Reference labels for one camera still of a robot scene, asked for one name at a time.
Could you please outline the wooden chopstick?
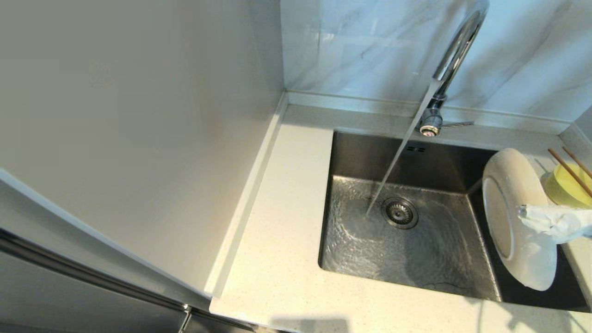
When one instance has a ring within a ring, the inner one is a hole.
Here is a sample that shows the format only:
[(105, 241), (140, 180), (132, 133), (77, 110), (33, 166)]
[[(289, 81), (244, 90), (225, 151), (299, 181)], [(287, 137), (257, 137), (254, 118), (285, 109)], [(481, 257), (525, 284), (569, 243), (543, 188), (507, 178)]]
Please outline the wooden chopstick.
[(552, 149), (549, 148), (548, 152), (562, 165), (562, 167), (573, 177), (575, 181), (580, 185), (581, 188), (592, 198), (592, 190), (586, 185), (586, 183), (580, 179), (580, 177), (573, 171), (573, 169)]
[(592, 171), (583, 163), (580, 158), (578, 158), (571, 150), (569, 150), (566, 146), (562, 146), (562, 149), (579, 165), (579, 167), (592, 179)]

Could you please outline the round metal drain strainer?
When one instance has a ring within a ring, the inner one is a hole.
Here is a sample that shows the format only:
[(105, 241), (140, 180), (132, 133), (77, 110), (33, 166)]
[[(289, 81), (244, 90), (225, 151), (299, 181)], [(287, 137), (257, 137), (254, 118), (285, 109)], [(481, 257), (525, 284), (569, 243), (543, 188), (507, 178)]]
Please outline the round metal drain strainer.
[(404, 197), (389, 197), (381, 204), (385, 221), (397, 229), (413, 229), (419, 222), (419, 211)]

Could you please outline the running water stream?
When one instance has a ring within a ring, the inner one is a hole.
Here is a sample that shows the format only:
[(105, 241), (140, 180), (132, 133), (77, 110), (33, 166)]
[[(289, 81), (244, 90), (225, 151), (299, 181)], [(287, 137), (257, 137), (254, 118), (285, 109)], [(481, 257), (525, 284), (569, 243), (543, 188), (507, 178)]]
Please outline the running water stream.
[(379, 183), (376, 192), (374, 192), (374, 194), (370, 200), (370, 204), (368, 205), (368, 208), (366, 209), (366, 211), (364, 213), (364, 217), (367, 217), (368, 215), (370, 215), (374, 205), (376, 204), (376, 201), (378, 200), (379, 194), (382, 192), (383, 186), (385, 186), (387, 179), (391, 175), (394, 167), (397, 165), (398, 160), (401, 157), (402, 151), (406, 147), (414, 129), (416, 128), (417, 124), (419, 123), (421, 116), (423, 115), (423, 112), (425, 111), (428, 104), (432, 100), (433, 96), (435, 95), (435, 93), (437, 92), (437, 90), (441, 86), (442, 86), (441, 80), (432, 79), (431, 84), (429, 85), (429, 87), (423, 97), (423, 100), (421, 101), (419, 107), (417, 108), (417, 112), (414, 115), (412, 122), (410, 123), (410, 126), (406, 130), (405, 135), (402, 137), (402, 142), (399, 145), (397, 152), (395, 153), (395, 156), (394, 156), (393, 160), (391, 161), (391, 164), (387, 168), (386, 173), (383, 175), (383, 178), (382, 178), (381, 182)]

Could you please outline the chrome gooseneck faucet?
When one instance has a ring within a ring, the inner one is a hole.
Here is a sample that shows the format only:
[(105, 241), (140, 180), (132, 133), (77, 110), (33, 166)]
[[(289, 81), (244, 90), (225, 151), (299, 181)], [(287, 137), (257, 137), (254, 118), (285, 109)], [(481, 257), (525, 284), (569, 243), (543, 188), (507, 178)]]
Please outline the chrome gooseneck faucet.
[(438, 88), (432, 93), (427, 106), (421, 107), (423, 114), (416, 126), (420, 134), (427, 137), (438, 136), (442, 128), (447, 127), (444, 125), (440, 109), (447, 100), (447, 90), (474, 43), (489, 8), (489, 0), (475, 0), (457, 27), (433, 75), (438, 81)]

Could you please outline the tall white cabinet side panel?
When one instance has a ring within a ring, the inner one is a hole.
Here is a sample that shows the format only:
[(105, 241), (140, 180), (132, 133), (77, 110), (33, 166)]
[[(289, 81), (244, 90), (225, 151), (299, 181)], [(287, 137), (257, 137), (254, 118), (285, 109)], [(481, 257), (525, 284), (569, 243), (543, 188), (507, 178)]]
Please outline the tall white cabinet side panel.
[(0, 0), (0, 180), (205, 297), (284, 94), (280, 0)]

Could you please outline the yellow bowl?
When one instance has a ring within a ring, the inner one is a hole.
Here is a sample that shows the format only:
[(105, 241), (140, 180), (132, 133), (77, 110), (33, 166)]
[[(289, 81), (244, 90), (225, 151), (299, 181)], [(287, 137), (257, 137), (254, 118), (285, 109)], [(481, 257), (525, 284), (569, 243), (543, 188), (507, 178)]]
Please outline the yellow bowl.
[(580, 183), (562, 165), (556, 165), (546, 175), (543, 189), (547, 196), (560, 206), (578, 209), (592, 209), (592, 196), (584, 190)]

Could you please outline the beige round plate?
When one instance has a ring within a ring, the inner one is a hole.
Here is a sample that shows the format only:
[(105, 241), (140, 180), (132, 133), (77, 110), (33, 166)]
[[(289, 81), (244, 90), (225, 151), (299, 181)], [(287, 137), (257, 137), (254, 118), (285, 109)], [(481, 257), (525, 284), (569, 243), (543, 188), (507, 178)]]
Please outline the beige round plate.
[(545, 291), (554, 282), (557, 246), (526, 226), (520, 209), (548, 203), (535, 169), (524, 154), (506, 148), (495, 153), (482, 177), (483, 204), (494, 247), (502, 264), (522, 285)]

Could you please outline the large stainless steel appliance door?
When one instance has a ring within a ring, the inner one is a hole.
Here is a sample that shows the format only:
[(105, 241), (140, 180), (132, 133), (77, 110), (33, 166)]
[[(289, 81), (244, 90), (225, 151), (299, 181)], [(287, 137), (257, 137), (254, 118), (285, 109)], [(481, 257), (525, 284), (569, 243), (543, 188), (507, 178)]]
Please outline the large stainless steel appliance door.
[(254, 333), (0, 229), (0, 333)]

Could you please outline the stainless steel sink basin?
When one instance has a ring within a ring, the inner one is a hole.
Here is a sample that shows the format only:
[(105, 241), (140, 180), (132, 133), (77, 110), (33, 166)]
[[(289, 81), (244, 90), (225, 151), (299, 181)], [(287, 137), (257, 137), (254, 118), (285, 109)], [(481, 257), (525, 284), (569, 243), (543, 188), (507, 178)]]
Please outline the stainless steel sink basin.
[[(321, 269), (488, 301), (592, 313), (592, 301), (561, 247), (546, 291), (522, 285), (501, 263), (481, 190), (495, 150), (409, 141), (364, 217), (400, 144), (384, 136), (333, 133)], [(389, 197), (404, 197), (417, 207), (413, 229), (385, 221), (381, 204)]]

